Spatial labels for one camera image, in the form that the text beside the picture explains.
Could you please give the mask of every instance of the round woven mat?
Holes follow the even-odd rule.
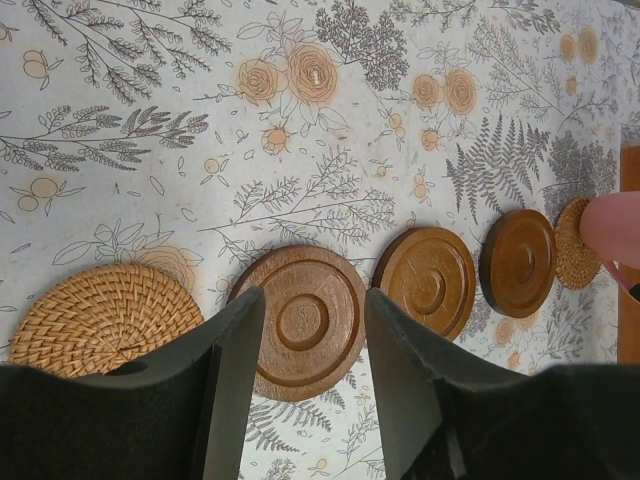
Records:
[[[31,307],[9,361],[61,377],[106,373],[203,322],[173,278],[140,265],[107,265],[68,278]]]
[[[580,218],[589,202],[584,197],[573,199],[564,207],[556,223],[556,275],[570,290],[581,290],[589,285],[602,265],[594,251],[580,238]]]

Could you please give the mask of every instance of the dark brown wooden coaster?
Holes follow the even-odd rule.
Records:
[[[480,255],[482,291],[502,315],[524,318],[547,299],[556,271],[549,221],[535,210],[514,210],[493,224]]]
[[[324,248],[284,247],[251,265],[230,300],[251,286],[267,300],[255,392],[295,402],[341,380],[364,344],[365,286],[355,268]]]
[[[453,232],[414,228],[387,247],[373,286],[414,320],[453,340],[469,320],[475,300],[473,259]]]

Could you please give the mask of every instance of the cup handle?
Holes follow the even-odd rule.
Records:
[[[609,275],[611,275],[618,285],[620,285],[620,288],[627,292],[637,302],[640,302],[640,283],[636,283],[634,285],[627,280],[612,260],[603,260],[602,264],[609,272]]]

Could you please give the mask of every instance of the pink object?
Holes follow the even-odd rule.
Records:
[[[580,236],[620,287],[640,301],[640,284],[632,284],[613,263],[640,269],[640,192],[611,193],[589,202]]]

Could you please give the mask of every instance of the pink cup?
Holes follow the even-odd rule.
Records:
[[[580,236],[618,285],[640,302],[640,284],[632,284],[613,263],[640,269],[640,192],[611,193],[589,202]]]

